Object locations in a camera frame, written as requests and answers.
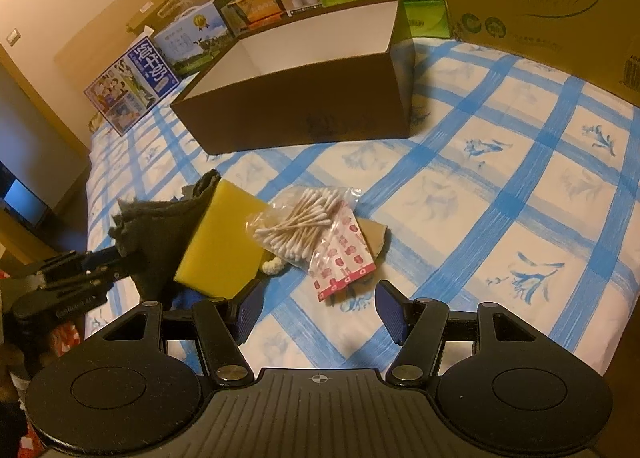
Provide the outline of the dark grey cloth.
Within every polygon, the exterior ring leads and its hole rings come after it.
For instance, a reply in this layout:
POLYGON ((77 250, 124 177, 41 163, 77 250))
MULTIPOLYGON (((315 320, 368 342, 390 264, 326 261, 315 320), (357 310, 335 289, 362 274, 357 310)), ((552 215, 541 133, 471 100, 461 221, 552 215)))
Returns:
POLYGON ((213 169, 182 200, 119 201, 108 234, 122 257, 135 254, 144 261, 132 275, 141 301, 157 301, 168 308, 177 299, 181 285, 175 274, 219 181, 220 174, 213 169))

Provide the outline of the blue cloth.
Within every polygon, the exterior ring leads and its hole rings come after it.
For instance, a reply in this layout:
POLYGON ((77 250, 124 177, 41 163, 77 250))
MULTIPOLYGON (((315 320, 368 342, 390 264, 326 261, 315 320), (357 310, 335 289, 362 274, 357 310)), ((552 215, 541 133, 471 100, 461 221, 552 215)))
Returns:
POLYGON ((196 290, 189 288, 183 288, 178 292, 175 300, 171 302, 171 309, 191 309, 192 306, 201 301, 209 301, 210 296, 207 296, 196 290))

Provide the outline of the flat brown cardboard box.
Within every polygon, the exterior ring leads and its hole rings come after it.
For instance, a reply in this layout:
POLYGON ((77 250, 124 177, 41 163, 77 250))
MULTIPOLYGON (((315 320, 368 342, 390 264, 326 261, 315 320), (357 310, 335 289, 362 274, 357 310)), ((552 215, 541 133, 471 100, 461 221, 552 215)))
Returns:
POLYGON ((158 30, 177 9, 176 0, 148 0, 126 23, 127 31, 140 34, 146 26, 158 30))

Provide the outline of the bag of cotton swabs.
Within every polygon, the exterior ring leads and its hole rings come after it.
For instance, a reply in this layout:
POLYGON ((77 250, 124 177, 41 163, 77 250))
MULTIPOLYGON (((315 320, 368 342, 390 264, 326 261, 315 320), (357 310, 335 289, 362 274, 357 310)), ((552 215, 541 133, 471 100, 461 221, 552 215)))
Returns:
POLYGON ((302 270, 318 261, 343 207, 355 210, 359 188, 293 186, 281 191, 265 210, 247 218, 247 236, 270 254, 302 270))

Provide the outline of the small white knitted item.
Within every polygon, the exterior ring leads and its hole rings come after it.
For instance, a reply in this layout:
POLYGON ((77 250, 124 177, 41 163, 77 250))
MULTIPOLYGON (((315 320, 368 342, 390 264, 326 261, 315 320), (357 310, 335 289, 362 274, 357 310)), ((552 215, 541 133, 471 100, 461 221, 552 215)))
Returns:
POLYGON ((288 266, 288 262, 284 259, 280 259, 280 257, 274 257, 269 261, 265 261, 262 263, 262 267, 260 270, 262 274, 267 276, 277 276, 282 273, 283 270, 288 266))

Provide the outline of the orange black food box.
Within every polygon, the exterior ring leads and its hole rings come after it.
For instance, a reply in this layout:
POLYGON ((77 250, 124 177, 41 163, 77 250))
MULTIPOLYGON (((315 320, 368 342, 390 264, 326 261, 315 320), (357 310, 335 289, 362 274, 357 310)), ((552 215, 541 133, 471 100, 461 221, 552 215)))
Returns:
POLYGON ((234 35, 276 22, 285 14, 281 0, 232 0, 222 8, 222 16, 234 35))

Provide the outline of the brown open cardboard box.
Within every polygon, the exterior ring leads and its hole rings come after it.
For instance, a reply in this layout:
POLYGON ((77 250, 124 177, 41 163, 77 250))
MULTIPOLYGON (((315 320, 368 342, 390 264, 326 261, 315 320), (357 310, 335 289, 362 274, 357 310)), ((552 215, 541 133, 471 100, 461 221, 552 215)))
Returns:
POLYGON ((406 138, 413 81, 402 1, 360 0, 239 37, 171 109, 209 155, 406 138))

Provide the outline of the large brown cardboard carton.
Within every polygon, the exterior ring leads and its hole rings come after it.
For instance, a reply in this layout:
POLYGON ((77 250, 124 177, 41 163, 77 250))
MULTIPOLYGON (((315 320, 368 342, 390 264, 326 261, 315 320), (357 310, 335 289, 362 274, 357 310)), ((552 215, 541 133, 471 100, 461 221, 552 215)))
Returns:
POLYGON ((518 54, 639 102, 639 0, 446 0, 458 40, 518 54))

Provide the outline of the yellow green sponge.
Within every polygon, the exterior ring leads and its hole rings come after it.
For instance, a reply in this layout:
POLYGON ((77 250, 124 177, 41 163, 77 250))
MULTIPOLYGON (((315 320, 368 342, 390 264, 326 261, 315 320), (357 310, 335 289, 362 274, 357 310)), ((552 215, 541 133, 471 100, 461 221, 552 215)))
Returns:
POLYGON ((186 247, 175 281, 210 297, 231 299, 257 275, 264 249, 246 233, 267 204, 227 179, 218 181, 186 247))

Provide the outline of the blue white milk carton box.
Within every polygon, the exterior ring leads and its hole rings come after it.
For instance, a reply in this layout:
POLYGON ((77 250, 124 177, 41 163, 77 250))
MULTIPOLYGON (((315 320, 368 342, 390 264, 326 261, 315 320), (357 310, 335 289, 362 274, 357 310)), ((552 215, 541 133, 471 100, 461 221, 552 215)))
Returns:
POLYGON ((106 68, 84 94, 119 136, 180 84, 152 40, 142 37, 106 68))

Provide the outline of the red patterned plastic packet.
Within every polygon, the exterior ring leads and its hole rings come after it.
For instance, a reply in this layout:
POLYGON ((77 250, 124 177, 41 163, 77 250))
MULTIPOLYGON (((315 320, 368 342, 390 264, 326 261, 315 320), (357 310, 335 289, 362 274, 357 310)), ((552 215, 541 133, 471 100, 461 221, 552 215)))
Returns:
POLYGON ((318 301, 323 302, 375 270, 373 256, 355 214, 342 202, 308 266, 318 301))

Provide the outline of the cow picture milk box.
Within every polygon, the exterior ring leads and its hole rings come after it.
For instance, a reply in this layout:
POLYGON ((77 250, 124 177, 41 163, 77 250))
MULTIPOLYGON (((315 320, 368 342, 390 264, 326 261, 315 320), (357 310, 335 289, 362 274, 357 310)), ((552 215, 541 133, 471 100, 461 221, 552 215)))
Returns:
POLYGON ((186 77, 213 62, 233 36, 213 2, 183 11, 152 38, 171 70, 186 77))

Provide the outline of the tan cardboard piece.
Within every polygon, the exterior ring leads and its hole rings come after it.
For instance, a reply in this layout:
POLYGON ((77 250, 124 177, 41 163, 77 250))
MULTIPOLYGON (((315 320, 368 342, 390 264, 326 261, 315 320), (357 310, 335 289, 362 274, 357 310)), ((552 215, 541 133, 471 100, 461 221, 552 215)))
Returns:
POLYGON ((386 244, 387 226, 362 217, 357 217, 357 221, 373 259, 377 259, 386 244))

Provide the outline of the blue checked bed sheet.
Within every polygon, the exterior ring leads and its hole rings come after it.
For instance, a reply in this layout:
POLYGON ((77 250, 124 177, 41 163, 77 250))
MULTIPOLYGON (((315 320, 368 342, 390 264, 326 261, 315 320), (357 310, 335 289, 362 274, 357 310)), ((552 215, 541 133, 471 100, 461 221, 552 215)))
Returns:
POLYGON ((88 246, 119 202, 181 196, 209 170, 262 200, 346 186, 387 228, 376 272, 320 302, 289 269, 243 351, 256 368, 375 367, 396 348, 375 314, 386 279, 457 311, 496 302, 597 371, 639 297, 639 111, 561 71, 453 40, 416 44, 407 139, 208 155, 168 104, 94 135, 88 246))

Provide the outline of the dark monitor screen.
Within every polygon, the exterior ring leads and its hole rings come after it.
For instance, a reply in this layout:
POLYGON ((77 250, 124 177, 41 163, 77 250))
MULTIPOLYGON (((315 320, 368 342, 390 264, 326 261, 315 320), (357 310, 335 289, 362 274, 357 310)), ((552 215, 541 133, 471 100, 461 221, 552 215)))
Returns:
POLYGON ((47 204, 4 164, 1 164, 1 205, 29 227, 37 227, 49 212, 47 204))

